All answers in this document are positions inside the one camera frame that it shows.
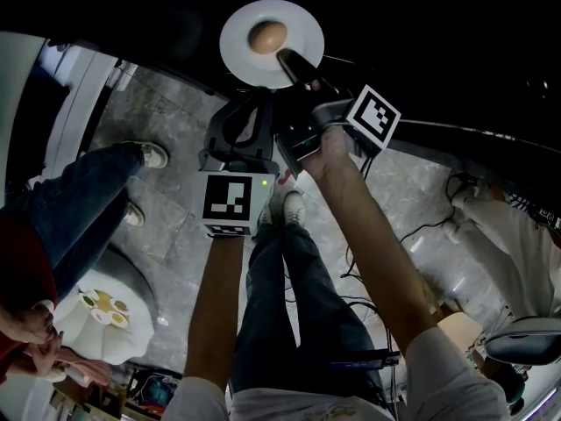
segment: white chair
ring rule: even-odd
[[[521,318],[493,335],[487,355],[516,365],[547,365],[561,357],[561,319]]]
[[[102,322],[92,316],[82,294],[109,294],[124,303],[117,327],[109,323],[113,310],[96,309]],[[85,359],[118,365],[131,357],[142,357],[154,334],[156,304],[144,276],[121,254],[105,250],[100,260],[85,274],[54,312],[54,326],[64,331],[63,346]]]

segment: marble floor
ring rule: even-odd
[[[146,224],[122,224],[112,243],[122,250],[150,282],[159,310],[156,333],[147,354],[135,361],[181,372],[187,353],[187,329],[210,240],[191,211],[191,176],[199,168],[198,152],[210,117],[225,101],[183,82],[138,68],[122,92],[113,92],[102,115],[91,149],[125,140],[151,140],[170,152],[169,166],[143,169],[131,178],[132,201],[142,208]],[[401,238],[425,223],[440,221],[451,212],[444,195],[450,170],[436,163],[387,149],[373,162],[367,185]],[[276,202],[291,189],[302,192],[307,209],[307,229],[316,241],[337,292],[366,296],[354,279],[340,279],[347,271],[346,242],[316,185],[305,173],[277,186]],[[462,246],[453,245],[440,228],[425,228],[406,239],[404,246],[431,288],[441,299],[458,299],[465,312],[492,328],[503,302],[486,274]],[[244,272],[253,248],[245,242]],[[239,292],[241,319],[245,307],[245,282]],[[292,300],[291,290],[287,299]],[[380,319],[365,307],[356,307],[377,347],[386,347]],[[287,310],[298,336],[295,303]],[[403,367],[397,382],[404,382]],[[389,371],[382,373],[388,385]]]

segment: jeans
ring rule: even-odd
[[[37,233],[53,270],[59,301],[97,262],[126,213],[127,180],[144,164],[140,145],[85,154],[56,179],[37,183],[1,209]]]
[[[372,350],[354,311],[336,293],[314,240],[299,225],[262,225],[247,273],[247,306],[238,335],[231,389],[270,388],[338,396],[381,389],[378,371],[329,369],[331,353]],[[285,305],[284,266],[298,306],[301,344]]]

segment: brown egg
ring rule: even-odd
[[[281,22],[266,22],[253,28],[249,44],[255,53],[269,54],[281,48],[287,34],[287,26]]]

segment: hand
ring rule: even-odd
[[[29,310],[16,312],[3,334],[14,341],[42,345],[56,335],[53,315],[43,304],[37,304]]]
[[[60,346],[62,345],[62,334],[54,335],[54,337],[46,342],[44,345],[34,345],[30,344],[27,350],[32,356],[33,365],[37,369],[38,376],[46,376],[53,369],[53,365],[56,362],[56,354],[59,352]]]
[[[317,182],[328,173],[337,171],[351,162],[341,126],[328,128],[322,134],[322,146],[319,151],[302,159],[302,167]]]

